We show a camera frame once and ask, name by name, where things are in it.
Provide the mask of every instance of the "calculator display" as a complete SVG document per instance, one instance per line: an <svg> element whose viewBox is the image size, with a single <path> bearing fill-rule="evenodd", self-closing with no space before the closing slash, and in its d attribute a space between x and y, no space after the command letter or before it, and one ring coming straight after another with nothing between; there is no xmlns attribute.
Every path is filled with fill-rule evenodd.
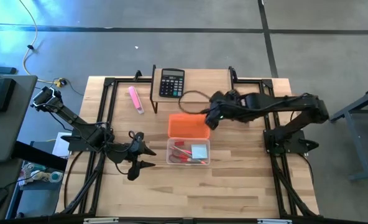
<svg viewBox="0 0 368 224"><path fill-rule="evenodd" d="M184 76L184 72L181 72L181 71L164 70L162 75Z"/></svg>

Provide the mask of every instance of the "orange lid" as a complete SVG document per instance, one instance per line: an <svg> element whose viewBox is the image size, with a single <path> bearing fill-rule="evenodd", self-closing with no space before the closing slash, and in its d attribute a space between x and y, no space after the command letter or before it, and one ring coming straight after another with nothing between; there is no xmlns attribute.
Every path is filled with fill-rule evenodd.
<svg viewBox="0 0 368 224"><path fill-rule="evenodd" d="M170 114L167 135L170 138L210 137L210 128L205 124L205 114Z"/></svg>

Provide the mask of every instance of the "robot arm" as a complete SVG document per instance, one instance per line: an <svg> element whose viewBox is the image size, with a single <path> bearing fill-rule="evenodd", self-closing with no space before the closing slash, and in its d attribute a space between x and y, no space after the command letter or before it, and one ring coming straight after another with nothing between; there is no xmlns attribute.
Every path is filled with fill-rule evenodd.
<svg viewBox="0 0 368 224"><path fill-rule="evenodd" d="M230 90L223 95L218 91L209 102L211 104L205 111L205 123L212 130L217 128L221 119L246 123L271 112L302 111L285 126L264 131L265 148L267 152L272 153L283 153L285 148L292 152L304 153L318 147L318 143L304 139L301 129L311 123L324 123L329 118L324 102L308 93L300 96L273 97L260 93L240 95L236 90Z"/></svg>
<svg viewBox="0 0 368 224"><path fill-rule="evenodd" d="M37 111L59 115L79 133L79 136L64 137L64 140L68 142L83 141L89 151L102 152L115 164L119 164L123 160L131 162L132 167L127 174L129 180L136 179L141 168L155 165L137 161L141 154L156 155L145 145L144 133L130 136L133 139L130 144L113 143L115 137L113 129L109 127L108 123L87 123L63 104L61 93L58 90L43 87L42 91L34 97L31 107Z"/></svg>

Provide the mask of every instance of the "white paper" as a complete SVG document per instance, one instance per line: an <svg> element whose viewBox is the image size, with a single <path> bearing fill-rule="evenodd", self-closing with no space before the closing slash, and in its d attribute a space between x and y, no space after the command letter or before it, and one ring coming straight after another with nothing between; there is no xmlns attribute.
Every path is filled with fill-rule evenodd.
<svg viewBox="0 0 368 224"><path fill-rule="evenodd" d="M55 156L69 156L68 151L69 143L66 140L61 139L61 136L71 136L72 133L58 133L55 139L55 144L53 148L53 155Z"/></svg>

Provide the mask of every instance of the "eraser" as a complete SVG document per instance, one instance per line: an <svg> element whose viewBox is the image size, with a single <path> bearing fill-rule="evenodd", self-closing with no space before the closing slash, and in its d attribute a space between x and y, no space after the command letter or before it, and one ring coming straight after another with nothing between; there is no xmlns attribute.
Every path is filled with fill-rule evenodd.
<svg viewBox="0 0 368 224"><path fill-rule="evenodd" d="M175 146L184 146L184 141L177 141L177 142L174 142L174 145L175 145Z"/></svg>

